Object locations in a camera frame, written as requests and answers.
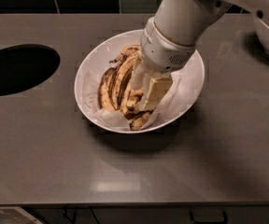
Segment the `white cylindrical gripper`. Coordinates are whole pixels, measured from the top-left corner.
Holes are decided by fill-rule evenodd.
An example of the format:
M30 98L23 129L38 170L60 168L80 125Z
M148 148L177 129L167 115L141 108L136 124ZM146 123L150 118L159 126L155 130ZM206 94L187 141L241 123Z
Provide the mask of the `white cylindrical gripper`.
M169 40L156 27L154 18L150 18L140 37L140 47L142 56L135 57L131 88L138 90L143 86L140 111L154 110L170 90L173 79L170 73L146 74L147 67L156 72L180 70L195 52L195 46Z

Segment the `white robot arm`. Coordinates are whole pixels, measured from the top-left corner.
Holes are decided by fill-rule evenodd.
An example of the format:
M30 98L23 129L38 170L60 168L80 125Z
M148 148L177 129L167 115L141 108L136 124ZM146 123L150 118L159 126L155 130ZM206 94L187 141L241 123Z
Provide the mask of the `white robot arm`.
M132 88L143 91L141 111L158 105L167 75L186 65L198 38L232 5L269 28L269 0L162 0L140 36L142 63L133 72Z

